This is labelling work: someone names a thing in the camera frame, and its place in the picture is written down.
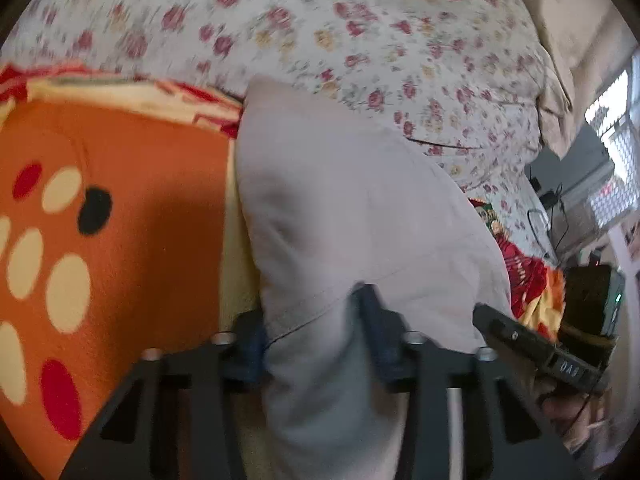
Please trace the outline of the person's right hand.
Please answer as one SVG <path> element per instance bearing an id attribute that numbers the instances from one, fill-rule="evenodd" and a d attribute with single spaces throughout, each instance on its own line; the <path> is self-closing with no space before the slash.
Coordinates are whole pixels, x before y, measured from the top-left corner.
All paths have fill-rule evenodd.
<path id="1" fill-rule="evenodd" d="M 585 452 L 594 435 L 608 423 L 605 396 L 548 393 L 537 404 L 573 456 Z"/>

